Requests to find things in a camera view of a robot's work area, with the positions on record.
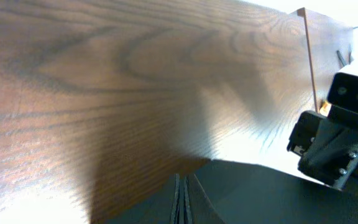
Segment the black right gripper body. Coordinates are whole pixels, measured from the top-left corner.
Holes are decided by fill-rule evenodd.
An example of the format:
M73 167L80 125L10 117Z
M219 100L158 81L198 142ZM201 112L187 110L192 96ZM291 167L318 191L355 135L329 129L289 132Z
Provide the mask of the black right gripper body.
M334 110L324 117L303 112L288 151L300 157L298 170L334 189L358 195L358 115Z

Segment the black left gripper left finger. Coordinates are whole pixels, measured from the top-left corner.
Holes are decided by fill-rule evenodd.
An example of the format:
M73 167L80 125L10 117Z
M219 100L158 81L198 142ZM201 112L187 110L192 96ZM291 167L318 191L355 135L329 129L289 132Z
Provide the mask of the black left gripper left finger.
M170 213L170 224L178 224L180 214L180 175L174 175L174 194Z

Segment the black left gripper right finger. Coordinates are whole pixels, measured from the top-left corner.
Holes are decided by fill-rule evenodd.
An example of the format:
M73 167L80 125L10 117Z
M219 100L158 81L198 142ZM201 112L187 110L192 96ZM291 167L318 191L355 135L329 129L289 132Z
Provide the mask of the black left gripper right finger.
M184 222L185 224L193 224L188 177L184 179Z

